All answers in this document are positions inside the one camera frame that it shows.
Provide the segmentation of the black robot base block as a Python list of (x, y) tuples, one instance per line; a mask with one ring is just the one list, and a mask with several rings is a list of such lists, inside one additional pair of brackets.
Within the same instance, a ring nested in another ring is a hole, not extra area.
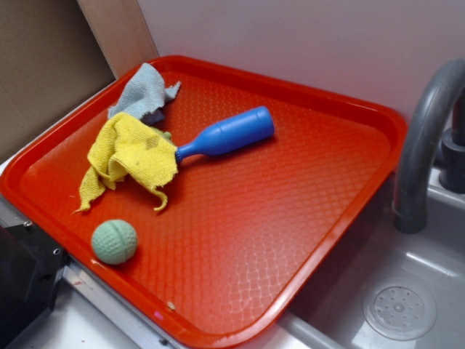
[(11, 348), (54, 310), (68, 254), (31, 221), (1, 228), (1, 347)]

